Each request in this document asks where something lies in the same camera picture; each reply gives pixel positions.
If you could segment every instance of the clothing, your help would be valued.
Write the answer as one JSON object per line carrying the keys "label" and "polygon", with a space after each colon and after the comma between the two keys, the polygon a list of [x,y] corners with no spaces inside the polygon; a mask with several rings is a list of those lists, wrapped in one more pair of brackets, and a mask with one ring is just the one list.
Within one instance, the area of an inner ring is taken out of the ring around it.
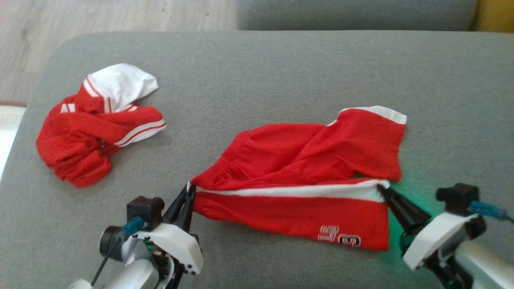
{"label": "clothing", "polygon": [[111,171],[108,157],[166,128],[160,112],[135,100],[158,89],[154,76],[125,63],[90,74],[46,117],[36,147],[60,180],[78,188]]}
{"label": "clothing", "polygon": [[279,123],[241,132],[191,180],[194,209],[258,230],[387,250],[388,208],[376,184],[401,178],[406,121],[386,107],[355,107],[329,125]]}

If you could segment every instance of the gray table surface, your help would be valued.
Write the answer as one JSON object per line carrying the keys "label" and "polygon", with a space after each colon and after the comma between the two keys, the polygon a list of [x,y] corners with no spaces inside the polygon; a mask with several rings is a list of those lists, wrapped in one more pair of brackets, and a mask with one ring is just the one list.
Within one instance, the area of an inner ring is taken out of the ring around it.
{"label": "gray table surface", "polygon": [[[326,31],[100,33],[62,45],[35,90],[0,183],[0,287],[90,280],[98,239],[139,195],[169,203],[240,131],[271,122],[330,123],[345,107],[408,115],[396,188],[433,213],[438,187],[478,185],[514,212],[514,35]],[[88,73],[126,62],[154,74],[169,127],[114,155],[101,182],[76,189],[45,167],[34,141],[48,111]],[[194,215],[205,266],[183,288],[430,288],[391,250],[350,249]],[[514,228],[488,220],[479,242],[514,262]],[[122,267],[109,261],[100,283]]]}

